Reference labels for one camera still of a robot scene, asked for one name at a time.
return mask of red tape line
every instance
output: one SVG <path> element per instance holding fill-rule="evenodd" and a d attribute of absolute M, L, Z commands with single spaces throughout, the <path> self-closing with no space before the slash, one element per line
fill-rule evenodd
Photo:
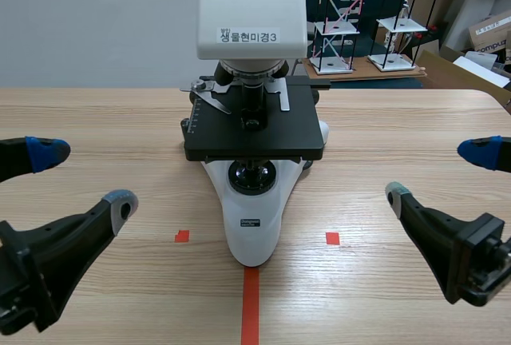
<path fill-rule="evenodd" d="M 245 268 L 241 345 L 259 345 L 259 269 Z"/>

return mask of microscope base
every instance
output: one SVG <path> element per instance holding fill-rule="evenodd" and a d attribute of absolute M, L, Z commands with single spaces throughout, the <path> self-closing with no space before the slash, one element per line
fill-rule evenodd
<path fill-rule="evenodd" d="M 323 141 L 328 139 L 328 125 L 319 122 Z M 228 170 L 232 161 L 203 163 L 215 186 L 224 211 L 225 236 L 232 255 L 247 267 L 264 264 L 275 251 L 287 199 L 307 163 L 271 161 L 277 178 L 273 187 L 259 196 L 245 196 L 230 185 Z"/>

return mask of white microscope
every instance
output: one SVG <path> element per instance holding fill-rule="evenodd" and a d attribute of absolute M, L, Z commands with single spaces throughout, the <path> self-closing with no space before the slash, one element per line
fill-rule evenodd
<path fill-rule="evenodd" d="M 197 54 L 220 59 L 190 89 L 184 149 L 201 161 L 224 211 L 233 256 L 266 262 L 303 170 L 323 157 L 328 126 L 309 85 L 288 85 L 286 59 L 307 55 L 305 0 L 200 0 Z"/>

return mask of blue gripper fingertip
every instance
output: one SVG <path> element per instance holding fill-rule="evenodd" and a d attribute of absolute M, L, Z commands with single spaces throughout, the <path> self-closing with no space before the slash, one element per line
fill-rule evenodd
<path fill-rule="evenodd" d="M 492 171 L 497 169 L 498 155 L 501 151 L 502 137 L 463 141 L 458 147 L 458 155 L 470 164 Z"/>
<path fill-rule="evenodd" d="M 55 167 L 71 154 L 71 147 L 63 140 L 51 140 L 51 143 L 46 145 L 36 137 L 26 137 L 25 142 L 33 173 Z"/>

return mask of white paper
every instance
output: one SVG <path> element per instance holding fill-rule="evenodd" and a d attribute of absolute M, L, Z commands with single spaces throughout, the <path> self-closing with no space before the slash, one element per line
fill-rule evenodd
<path fill-rule="evenodd" d="M 469 51 L 465 54 L 465 57 L 478 65 L 485 67 L 486 69 L 493 68 L 493 64 L 497 61 L 497 55 L 484 54 L 482 52 Z"/>
<path fill-rule="evenodd" d="M 507 77 L 503 77 L 497 73 L 494 73 L 490 71 L 489 69 L 486 69 L 485 67 L 481 67 L 477 63 L 474 63 L 473 61 L 467 59 L 466 57 L 459 57 L 454 62 L 455 65 L 458 67 L 462 67 L 463 69 L 466 69 L 467 71 L 473 73 L 474 75 L 477 75 L 479 77 L 482 77 L 486 81 L 489 81 L 490 83 L 493 83 L 494 85 L 504 88 L 506 85 L 509 84 L 509 79 Z"/>

